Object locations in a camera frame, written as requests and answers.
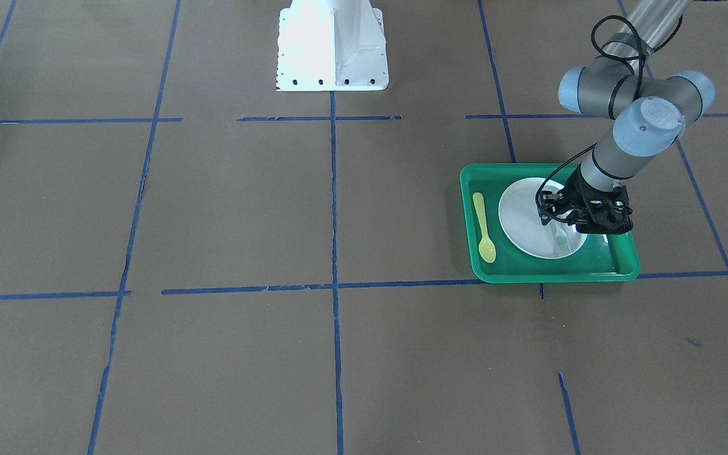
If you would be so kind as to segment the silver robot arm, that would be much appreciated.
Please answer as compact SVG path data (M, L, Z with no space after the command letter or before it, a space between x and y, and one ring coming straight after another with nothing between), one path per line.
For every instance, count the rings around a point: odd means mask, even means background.
M612 120L598 142L574 156L578 166L563 187L535 192L543 226L567 224L579 233L632 230L626 185L671 147L715 100L711 79L695 70L651 78L645 66L679 31L688 1L642 1L630 16L601 18L590 32L596 58L570 69L559 85L566 109Z

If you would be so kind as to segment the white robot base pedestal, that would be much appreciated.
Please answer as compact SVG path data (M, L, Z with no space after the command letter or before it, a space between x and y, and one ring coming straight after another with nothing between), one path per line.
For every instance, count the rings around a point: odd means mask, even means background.
M280 92L388 88L384 15L370 1L293 1L278 26Z

